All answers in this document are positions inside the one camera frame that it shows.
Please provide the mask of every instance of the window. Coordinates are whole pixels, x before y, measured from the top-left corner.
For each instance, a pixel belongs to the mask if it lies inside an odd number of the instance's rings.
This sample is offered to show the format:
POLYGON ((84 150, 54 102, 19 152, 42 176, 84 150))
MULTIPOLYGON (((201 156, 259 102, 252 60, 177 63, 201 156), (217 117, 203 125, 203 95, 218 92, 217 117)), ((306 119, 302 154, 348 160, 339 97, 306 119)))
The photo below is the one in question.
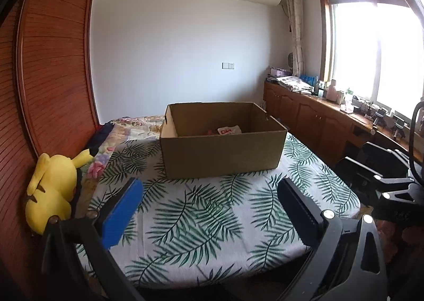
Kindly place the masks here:
POLYGON ((322 79, 410 121, 424 89, 424 35, 414 12, 404 0, 324 1, 322 79))

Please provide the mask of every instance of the wooden wardrobe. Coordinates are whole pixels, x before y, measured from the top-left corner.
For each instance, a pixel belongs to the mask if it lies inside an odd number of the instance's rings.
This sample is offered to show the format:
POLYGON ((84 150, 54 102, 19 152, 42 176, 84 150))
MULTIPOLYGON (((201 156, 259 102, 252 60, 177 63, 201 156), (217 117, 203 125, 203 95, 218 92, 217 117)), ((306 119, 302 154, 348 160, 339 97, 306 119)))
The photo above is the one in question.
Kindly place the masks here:
POLYGON ((98 126, 90 77, 92 0, 19 0, 0 27, 0 260, 33 298, 40 237, 25 191, 41 153, 73 158, 98 126))

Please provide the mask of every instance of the leaf print tablecloth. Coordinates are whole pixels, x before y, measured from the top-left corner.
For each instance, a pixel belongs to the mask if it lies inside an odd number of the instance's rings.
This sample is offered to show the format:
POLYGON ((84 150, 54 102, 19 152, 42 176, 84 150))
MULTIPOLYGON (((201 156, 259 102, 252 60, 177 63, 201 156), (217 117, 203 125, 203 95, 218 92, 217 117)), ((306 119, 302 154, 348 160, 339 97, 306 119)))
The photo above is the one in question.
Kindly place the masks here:
MULTIPOLYGON (((157 138, 119 145, 90 202, 100 209, 130 177, 144 184, 143 201, 110 252, 136 286, 177 288, 264 272, 302 255, 277 199, 285 176, 321 209, 352 218, 357 196, 291 134, 275 170, 218 178, 167 180, 157 138)), ((83 246, 78 254, 92 270, 83 246)))

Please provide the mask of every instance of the white wall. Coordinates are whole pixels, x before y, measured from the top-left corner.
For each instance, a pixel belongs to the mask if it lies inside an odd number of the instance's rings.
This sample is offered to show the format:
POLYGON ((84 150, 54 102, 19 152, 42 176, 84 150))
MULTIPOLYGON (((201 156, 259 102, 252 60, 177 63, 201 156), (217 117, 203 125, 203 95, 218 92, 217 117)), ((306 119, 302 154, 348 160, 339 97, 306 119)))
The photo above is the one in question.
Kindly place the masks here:
POLYGON ((303 16, 302 51, 305 74, 319 77, 322 47, 320 0, 303 0, 303 16))
POLYGON ((291 50, 281 6, 241 0, 93 0, 90 35, 100 122, 176 102, 260 102, 267 67, 286 67, 291 50))

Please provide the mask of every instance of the window pane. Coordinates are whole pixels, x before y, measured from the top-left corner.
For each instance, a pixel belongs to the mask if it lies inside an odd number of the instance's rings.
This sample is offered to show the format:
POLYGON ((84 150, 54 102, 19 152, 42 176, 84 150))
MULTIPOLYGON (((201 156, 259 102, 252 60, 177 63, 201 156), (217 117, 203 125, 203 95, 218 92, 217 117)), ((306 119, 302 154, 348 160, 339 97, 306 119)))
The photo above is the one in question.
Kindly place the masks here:
POLYGON ((381 74, 377 101, 411 118, 423 95, 423 31, 408 7, 379 3, 378 16, 381 74))
POLYGON ((377 59, 377 7, 368 2, 340 3, 334 10, 334 69, 337 88, 350 87, 370 98, 377 59))

